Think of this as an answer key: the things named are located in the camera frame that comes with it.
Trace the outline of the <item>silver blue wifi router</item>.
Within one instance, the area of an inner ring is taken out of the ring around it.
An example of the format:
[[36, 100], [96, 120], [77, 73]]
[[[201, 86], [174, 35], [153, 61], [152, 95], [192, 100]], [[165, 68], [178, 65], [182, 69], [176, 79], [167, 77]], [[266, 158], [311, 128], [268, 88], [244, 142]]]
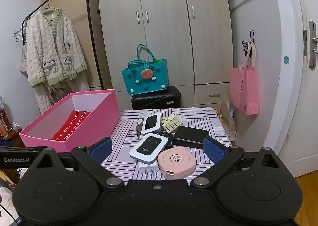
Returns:
[[159, 132], [162, 128], [162, 116], [160, 112], [156, 112], [147, 116], [143, 120], [141, 134], [146, 135], [148, 133]]

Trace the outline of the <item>orange white plastic bag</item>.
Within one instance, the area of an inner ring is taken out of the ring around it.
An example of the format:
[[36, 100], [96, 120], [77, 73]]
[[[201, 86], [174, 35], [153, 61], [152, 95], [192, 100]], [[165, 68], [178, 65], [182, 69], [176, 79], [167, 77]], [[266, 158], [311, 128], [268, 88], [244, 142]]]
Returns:
[[216, 114], [217, 114], [217, 117], [219, 118], [219, 120], [221, 121], [221, 123], [223, 123], [223, 115], [222, 115], [222, 111], [221, 110], [215, 110]]

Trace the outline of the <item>black hard suitcase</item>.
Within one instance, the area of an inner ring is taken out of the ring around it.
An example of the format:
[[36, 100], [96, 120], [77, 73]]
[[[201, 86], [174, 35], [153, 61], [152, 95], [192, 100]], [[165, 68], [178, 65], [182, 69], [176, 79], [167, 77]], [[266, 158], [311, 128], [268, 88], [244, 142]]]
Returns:
[[175, 86], [165, 90], [136, 94], [132, 96], [133, 110], [180, 108], [182, 105], [181, 93]]

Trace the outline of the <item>silver key bunch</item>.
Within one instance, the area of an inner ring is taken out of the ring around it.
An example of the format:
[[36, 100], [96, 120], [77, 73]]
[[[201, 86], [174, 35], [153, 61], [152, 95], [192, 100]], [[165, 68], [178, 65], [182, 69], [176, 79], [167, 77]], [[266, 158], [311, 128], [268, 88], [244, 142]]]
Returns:
[[139, 118], [136, 124], [136, 132], [137, 132], [138, 139], [141, 136], [142, 125], [143, 125], [143, 119]]

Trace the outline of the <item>black phone battery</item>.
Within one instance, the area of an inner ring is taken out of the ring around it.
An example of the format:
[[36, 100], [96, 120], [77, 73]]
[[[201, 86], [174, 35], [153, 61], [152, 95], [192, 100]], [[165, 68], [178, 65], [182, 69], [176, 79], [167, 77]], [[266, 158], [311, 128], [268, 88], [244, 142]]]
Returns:
[[174, 135], [172, 133], [164, 133], [164, 132], [155, 132], [156, 135], [164, 136], [168, 139], [167, 144], [164, 147], [164, 150], [173, 148], [174, 146]]

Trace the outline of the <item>beige wooden wardrobe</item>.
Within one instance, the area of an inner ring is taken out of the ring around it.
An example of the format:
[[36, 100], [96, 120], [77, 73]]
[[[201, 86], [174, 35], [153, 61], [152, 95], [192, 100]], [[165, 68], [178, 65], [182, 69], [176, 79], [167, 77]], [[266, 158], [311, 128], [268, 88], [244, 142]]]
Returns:
[[109, 86], [130, 110], [122, 70], [145, 44], [168, 63], [169, 83], [183, 107], [225, 109], [233, 64], [228, 0], [98, 0]]

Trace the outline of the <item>black rectangular power bank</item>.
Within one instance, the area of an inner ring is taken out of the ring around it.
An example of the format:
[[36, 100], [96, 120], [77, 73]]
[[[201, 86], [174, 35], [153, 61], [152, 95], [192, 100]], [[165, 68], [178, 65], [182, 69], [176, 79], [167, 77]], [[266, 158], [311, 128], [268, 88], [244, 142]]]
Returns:
[[192, 127], [179, 126], [174, 133], [173, 144], [176, 146], [203, 149], [203, 140], [209, 131]]

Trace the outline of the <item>pink cardboard storage box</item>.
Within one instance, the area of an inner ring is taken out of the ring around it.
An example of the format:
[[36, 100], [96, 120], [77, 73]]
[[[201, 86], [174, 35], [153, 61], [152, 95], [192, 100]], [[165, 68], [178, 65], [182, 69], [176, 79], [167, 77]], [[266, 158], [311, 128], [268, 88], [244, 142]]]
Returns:
[[113, 89], [68, 94], [20, 132], [26, 147], [69, 152], [110, 137], [120, 120]]

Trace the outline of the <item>white usb wall charger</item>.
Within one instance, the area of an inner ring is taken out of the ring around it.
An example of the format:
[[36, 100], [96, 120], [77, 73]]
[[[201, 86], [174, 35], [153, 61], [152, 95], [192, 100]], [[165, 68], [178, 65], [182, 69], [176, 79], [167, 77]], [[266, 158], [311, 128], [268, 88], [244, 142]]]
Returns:
[[154, 173], [159, 170], [158, 163], [155, 160], [152, 164], [145, 164], [138, 161], [139, 173], [145, 175], [145, 178], [151, 177]]

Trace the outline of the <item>cream knitted cardigan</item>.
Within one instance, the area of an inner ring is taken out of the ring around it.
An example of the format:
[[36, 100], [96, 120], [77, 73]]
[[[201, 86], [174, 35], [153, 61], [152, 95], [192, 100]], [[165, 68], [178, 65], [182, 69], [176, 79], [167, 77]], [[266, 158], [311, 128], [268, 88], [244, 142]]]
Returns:
[[41, 113], [70, 92], [90, 90], [80, 42], [63, 10], [47, 8], [27, 22], [25, 57]]

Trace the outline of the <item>cream yellow hair claw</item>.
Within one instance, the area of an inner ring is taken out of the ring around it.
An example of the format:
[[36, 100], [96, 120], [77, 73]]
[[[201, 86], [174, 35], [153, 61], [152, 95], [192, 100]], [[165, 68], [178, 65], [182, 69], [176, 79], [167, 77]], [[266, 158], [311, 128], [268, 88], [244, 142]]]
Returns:
[[171, 114], [168, 118], [163, 119], [162, 127], [167, 133], [173, 133], [177, 130], [179, 126], [183, 124], [183, 120], [181, 117], [177, 116], [176, 114]]

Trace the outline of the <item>pink round tape measure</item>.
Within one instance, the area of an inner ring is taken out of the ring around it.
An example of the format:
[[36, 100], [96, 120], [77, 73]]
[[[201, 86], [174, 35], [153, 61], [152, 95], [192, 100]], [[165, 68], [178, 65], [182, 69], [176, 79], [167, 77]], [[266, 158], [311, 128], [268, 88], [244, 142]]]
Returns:
[[166, 180], [186, 179], [196, 167], [196, 159], [191, 152], [181, 146], [161, 152], [157, 157], [161, 174]]

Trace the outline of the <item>black clothes rack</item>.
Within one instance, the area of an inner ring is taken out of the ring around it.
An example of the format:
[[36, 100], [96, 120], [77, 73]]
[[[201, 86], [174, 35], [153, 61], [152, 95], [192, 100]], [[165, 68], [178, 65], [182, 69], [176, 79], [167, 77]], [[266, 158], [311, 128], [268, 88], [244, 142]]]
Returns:
[[102, 42], [101, 22], [97, 13], [98, 0], [43, 0], [21, 25], [23, 43], [26, 43], [26, 24], [29, 18], [50, 2], [53, 7], [61, 8], [66, 12], [75, 27], [88, 65], [89, 86], [93, 90], [107, 88], [109, 76], [106, 74], [108, 71], [106, 53]]

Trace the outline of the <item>white black wifi router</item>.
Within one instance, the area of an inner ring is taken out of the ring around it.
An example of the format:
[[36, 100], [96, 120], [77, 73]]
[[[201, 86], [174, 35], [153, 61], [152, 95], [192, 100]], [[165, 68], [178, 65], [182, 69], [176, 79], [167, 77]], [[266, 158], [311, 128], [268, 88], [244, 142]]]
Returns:
[[168, 138], [148, 133], [129, 152], [129, 156], [144, 164], [152, 164], [168, 143]]

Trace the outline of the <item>white door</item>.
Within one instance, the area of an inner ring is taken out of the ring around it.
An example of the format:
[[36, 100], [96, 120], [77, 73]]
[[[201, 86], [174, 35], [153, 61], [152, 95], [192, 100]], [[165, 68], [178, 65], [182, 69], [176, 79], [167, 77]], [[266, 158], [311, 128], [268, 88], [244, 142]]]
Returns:
[[293, 177], [317, 170], [317, 63], [309, 68], [309, 22], [317, 26], [317, 0], [300, 0], [303, 28], [302, 74], [291, 126], [279, 157]]

